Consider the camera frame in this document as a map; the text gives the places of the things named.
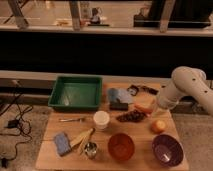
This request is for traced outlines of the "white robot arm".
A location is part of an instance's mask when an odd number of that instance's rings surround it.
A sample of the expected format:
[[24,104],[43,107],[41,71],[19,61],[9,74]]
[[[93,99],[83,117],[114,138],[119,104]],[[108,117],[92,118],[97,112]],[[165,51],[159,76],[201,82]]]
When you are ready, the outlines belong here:
[[193,97],[204,110],[213,116],[213,90],[206,84],[206,74],[198,68],[180,66],[171,74],[170,82],[159,90],[152,105],[153,115],[166,113],[185,97]]

